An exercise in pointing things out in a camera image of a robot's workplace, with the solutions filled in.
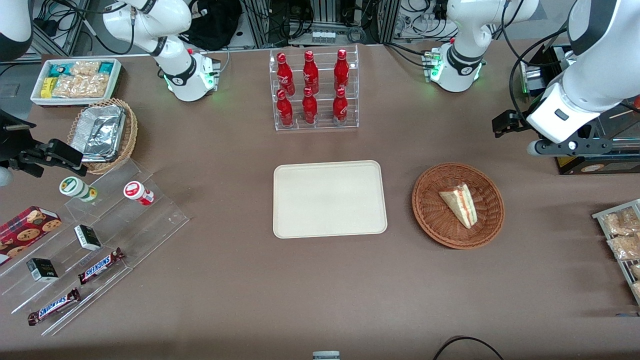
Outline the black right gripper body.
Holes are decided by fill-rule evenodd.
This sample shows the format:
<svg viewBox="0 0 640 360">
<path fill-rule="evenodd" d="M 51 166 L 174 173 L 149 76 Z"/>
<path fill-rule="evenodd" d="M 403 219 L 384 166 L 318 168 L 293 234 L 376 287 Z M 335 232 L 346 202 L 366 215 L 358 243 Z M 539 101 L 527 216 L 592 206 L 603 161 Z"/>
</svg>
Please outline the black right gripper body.
<svg viewBox="0 0 640 360">
<path fill-rule="evenodd" d="M 0 112 L 0 161 L 6 162 L 35 147 L 31 129 L 37 125 L 6 111 Z"/>
</svg>

